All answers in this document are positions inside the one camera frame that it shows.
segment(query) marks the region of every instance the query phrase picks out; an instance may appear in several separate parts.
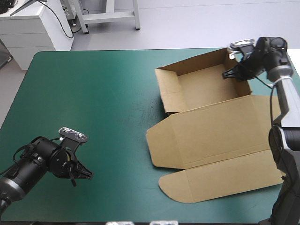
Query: gray floor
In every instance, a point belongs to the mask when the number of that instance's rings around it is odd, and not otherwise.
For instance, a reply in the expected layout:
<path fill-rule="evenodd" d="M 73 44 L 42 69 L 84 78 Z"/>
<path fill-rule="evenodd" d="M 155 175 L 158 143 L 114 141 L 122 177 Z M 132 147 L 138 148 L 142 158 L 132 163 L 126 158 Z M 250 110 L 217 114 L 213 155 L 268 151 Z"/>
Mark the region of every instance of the gray floor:
<path fill-rule="evenodd" d="M 103 0 L 82 0 L 91 13 Z M 116 10 L 132 8 L 116 0 Z M 300 49 L 300 0 L 139 0 L 141 30 L 134 22 L 92 24 L 90 34 L 75 34 L 72 50 L 224 47 L 260 36 L 281 36 Z M 300 55 L 293 52 L 293 62 Z M 0 126 L 25 75 L 15 61 L 0 69 Z"/>

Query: green tabletop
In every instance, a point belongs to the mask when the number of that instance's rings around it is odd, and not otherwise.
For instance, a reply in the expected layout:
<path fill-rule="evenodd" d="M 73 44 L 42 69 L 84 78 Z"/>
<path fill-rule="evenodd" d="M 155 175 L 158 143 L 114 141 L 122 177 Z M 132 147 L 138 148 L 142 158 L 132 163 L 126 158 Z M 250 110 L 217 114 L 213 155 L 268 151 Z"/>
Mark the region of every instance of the green tabletop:
<path fill-rule="evenodd" d="M 162 175 L 176 170 L 154 167 L 146 143 L 146 130 L 165 117 L 154 68 L 212 50 L 38 53 L 0 130 L 0 169 L 12 164 L 18 147 L 36 136 L 58 137 L 66 126 L 89 137 L 77 155 L 95 174 L 72 187 L 47 173 L 3 219 L 255 223 L 268 218 L 280 185 L 193 204 L 175 202 L 158 187 Z M 294 80 L 300 87 L 298 75 Z M 254 94 L 270 93 L 257 80 L 250 84 Z"/>

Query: box lid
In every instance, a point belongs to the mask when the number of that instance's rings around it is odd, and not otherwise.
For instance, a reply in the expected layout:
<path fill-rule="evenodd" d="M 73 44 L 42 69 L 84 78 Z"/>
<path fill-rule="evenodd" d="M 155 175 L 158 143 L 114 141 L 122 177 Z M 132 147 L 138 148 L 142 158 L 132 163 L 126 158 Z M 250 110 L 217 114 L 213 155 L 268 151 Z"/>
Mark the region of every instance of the box lid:
<path fill-rule="evenodd" d="M 282 183 L 270 150 L 175 172 L 159 179 L 170 198 L 196 203 Z"/>
<path fill-rule="evenodd" d="M 188 169 L 268 150 L 269 130 L 269 97 L 249 95 L 171 115 L 146 137 L 155 166 Z"/>

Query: cardboard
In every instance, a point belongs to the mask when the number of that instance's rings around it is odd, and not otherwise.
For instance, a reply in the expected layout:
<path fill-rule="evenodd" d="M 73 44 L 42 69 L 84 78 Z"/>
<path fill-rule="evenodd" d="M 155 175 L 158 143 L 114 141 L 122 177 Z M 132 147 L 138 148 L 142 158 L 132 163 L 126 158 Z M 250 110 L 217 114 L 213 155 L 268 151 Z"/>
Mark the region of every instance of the cardboard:
<path fill-rule="evenodd" d="M 170 198 L 195 203 L 282 183 L 268 133 L 268 96 L 222 77 L 236 65 L 226 49 L 156 69 L 169 117 L 146 134 L 155 166 L 184 169 L 159 180 Z M 274 117 L 279 115 L 273 102 Z"/>
<path fill-rule="evenodd" d="M 269 130 L 269 97 L 250 95 L 171 115 L 146 137 L 155 166 L 189 169 L 268 150 Z"/>
<path fill-rule="evenodd" d="M 196 203 L 282 182 L 270 150 L 163 176 L 159 186 L 170 198 Z"/>
<path fill-rule="evenodd" d="M 165 112 L 173 114 L 249 95 L 247 82 L 222 77 L 236 65 L 220 49 L 155 69 Z"/>

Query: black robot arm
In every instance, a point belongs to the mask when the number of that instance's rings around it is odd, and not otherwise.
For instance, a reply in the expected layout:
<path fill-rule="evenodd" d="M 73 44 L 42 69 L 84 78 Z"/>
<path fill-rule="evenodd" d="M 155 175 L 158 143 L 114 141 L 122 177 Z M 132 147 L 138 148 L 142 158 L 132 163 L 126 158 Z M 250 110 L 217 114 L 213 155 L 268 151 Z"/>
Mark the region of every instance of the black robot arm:
<path fill-rule="evenodd" d="M 18 161 L 14 154 L 15 164 L 0 178 L 0 214 L 12 202 L 23 199 L 47 171 L 58 178 L 71 179 L 74 187 L 75 179 L 92 178 L 93 173 L 75 155 L 78 146 L 87 142 L 87 136 L 66 127 L 59 134 L 60 144 L 54 142 L 57 139 L 37 137 L 17 150 L 16 153 L 23 151 Z"/>
<path fill-rule="evenodd" d="M 271 217 L 260 225 L 297 225 L 300 219 L 300 97 L 294 86 L 293 70 L 287 56 L 287 42 L 281 37 L 260 37 L 232 43 L 228 50 L 242 53 L 242 60 L 223 77 L 241 81 L 253 79 L 263 71 L 273 82 L 280 106 L 280 115 L 271 118 L 270 148 L 277 168 L 286 175 Z"/>

